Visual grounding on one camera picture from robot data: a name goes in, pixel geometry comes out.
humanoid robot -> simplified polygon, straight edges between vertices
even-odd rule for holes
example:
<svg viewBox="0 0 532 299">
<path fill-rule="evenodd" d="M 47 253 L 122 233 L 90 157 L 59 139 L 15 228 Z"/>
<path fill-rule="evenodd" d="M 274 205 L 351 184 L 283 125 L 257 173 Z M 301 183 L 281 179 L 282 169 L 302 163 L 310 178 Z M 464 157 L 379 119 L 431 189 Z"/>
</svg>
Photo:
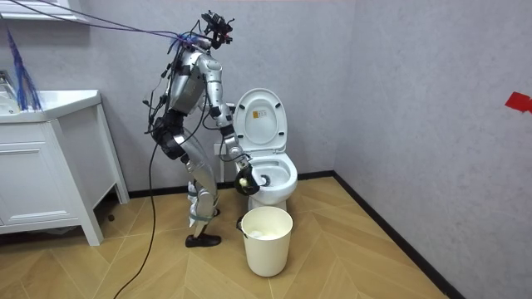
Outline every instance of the humanoid robot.
<svg viewBox="0 0 532 299">
<path fill-rule="evenodd" d="M 194 112 L 196 107 L 203 109 L 216 120 L 228 161 L 235 162 L 242 169 L 236 176 L 235 188 L 244 195 L 256 194 L 267 180 L 253 170 L 251 157 L 245 154 L 234 133 L 232 110 L 225 103 L 222 94 L 222 66 L 210 55 L 211 47 L 231 43 L 228 33 L 233 30 L 220 15 L 209 11 L 201 17 L 207 22 L 204 35 L 187 32 L 176 41 L 177 52 L 163 77 L 168 75 L 168 85 L 161 103 L 166 105 L 165 113 L 156 119 L 150 118 L 153 139 L 170 159 L 178 159 L 185 164 L 194 180 L 189 182 L 190 226 L 195 232 L 185 240 L 185 246 L 210 247 L 220 244 L 221 237 L 206 234 L 210 220 L 219 213 L 216 209 L 218 190 L 214 172 L 198 140 L 194 137 L 196 128 L 190 133 L 183 127 L 183 119 Z"/>
</svg>

gray wall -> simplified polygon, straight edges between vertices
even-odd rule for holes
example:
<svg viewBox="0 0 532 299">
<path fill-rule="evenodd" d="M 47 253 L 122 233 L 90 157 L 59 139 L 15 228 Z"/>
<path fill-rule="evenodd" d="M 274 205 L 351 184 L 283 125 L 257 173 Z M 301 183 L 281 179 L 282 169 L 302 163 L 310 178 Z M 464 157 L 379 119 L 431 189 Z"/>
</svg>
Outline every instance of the gray wall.
<svg viewBox="0 0 532 299">
<path fill-rule="evenodd" d="M 531 298 L 532 2 L 355 10 L 334 169 L 467 298 Z"/>
<path fill-rule="evenodd" d="M 353 3 L 81 2 L 89 13 L 151 30 L 187 31 L 208 9 L 235 17 L 234 43 L 214 52 L 224 65 L 224 98 L 236 103 L 255 87 L 274 91 L 287 111 L 288 154 L 298 172 L 333 168 L 336 120 L 331 117 L 331 102 L 344 96 L 349 65 L 338 57 L 345 56 L 350 46 L 345 36 L 352 30 L 348 7 Z M 10 22 L 10 26 L 38 88 L 101 90 L 127 186 L 147 189 L 154 142 L 142 134 L 147 108 L 140 102 L 170 61 L 166 55 L 170 42 L 61 22 Z M 0 67 L 11 67 L 7 43 L 0 40 Z M 198 117 L 196 111 L 185 123 L 194 128 Z M 213 153 L 219 133 L 201 130 L 197 136 Z M 215 157 L 211 164 L 218 168 Z M 154 163 L 156 188 L 184 185 L 188 179 L 180 162 L 171 162 L 160 152 Z"/>
</svg>

bucket rim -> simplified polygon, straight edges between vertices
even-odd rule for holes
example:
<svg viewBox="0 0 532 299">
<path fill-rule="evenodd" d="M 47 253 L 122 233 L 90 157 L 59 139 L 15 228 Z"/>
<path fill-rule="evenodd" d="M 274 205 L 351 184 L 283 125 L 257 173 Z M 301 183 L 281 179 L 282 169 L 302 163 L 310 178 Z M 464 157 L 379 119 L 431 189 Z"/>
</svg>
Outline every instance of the bucket rim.
<svg viewBox="0 0 532 299">
<path fill-rule="evenodd" d="M 254 210 L 257 210 L 257 209 L 277 209 L 277 210 L 280 210 L 280 211 L 283 211 L 283 213 L 285 213 L 286 215 L 288 215 L 288 217 L 290 218 L 290 229 L 285 233 L 283 234 L 282 236 L 278 237 L 278 238 L 274 238 L 274 239 L 268 239 L 268 240 L 261 240 L 261 239 L 258 239 L 258 238 L 254 238 L 252 236 L 249 235 L 249 233 L 247 233 L 244 229 L 244 226 L 242 225 L 241 226 L 241 229 L 242 229 L 242 233 L 244 234 L 244 236 L 247 236 L 248 238 L 252 238 L 253 240 L 257 240 L 257 241 L 275 241 L 275 240 L 279 240 L 280 238 L 284 238 L 286 236 L 288 236 L 291 232 L 292 232 L 292 228 L 293 228 L 293 218 L 292 218 L 292 215 L 290 215 L 290 213 L 288 213 L 287 211 L 283 210 L 282 208 L 277 208 L 277 207 L 258 207 L 258 208 L 254 208 L 252 209 L 251 211 L 248 211 L 243 217 L 242 217 L 242 221 L 241 223 L 244 223 L 244 220 L 246 219 L 246 216 L 248 216 L 251 212 L 253 212 Z"/>
</svg>

toilet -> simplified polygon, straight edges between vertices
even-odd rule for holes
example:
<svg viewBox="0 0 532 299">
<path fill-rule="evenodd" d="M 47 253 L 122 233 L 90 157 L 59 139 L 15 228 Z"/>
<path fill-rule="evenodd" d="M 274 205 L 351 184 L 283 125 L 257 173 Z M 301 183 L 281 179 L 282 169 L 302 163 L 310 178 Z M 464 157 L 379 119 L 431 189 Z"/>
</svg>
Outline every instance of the toilet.
<svg viewBox="0 0 532 299">
<path fill-rule="evenodd" d="M 264 88 L 246 92 L 236 105 L 234 131 L 244 152 L 251 155 L 253 169 L 269 178 L 268 186 L 249 197 L 248 209 L 270 206 L 286 211 L 286 200 L 298 184 L 298 171 L 284 152 L 288 124 L 283 103 Z"/>
</svg>

white bucket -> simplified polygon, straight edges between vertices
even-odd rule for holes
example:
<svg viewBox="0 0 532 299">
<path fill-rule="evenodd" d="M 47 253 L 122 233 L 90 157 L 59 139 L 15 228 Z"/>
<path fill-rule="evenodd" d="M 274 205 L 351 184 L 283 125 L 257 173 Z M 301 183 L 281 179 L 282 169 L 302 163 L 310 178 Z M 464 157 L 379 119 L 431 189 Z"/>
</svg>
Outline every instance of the white bucket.
<svg viewBox="0 0 532 299">
<path fill-rule="evenodd" d="M 272 277 L 284 269 L 292 226 L 292 217 L 275 207 L 254 208 L 237 222 L 237 228 L 244 233 L 251 271 L 261 277 Z"/>
</svg>

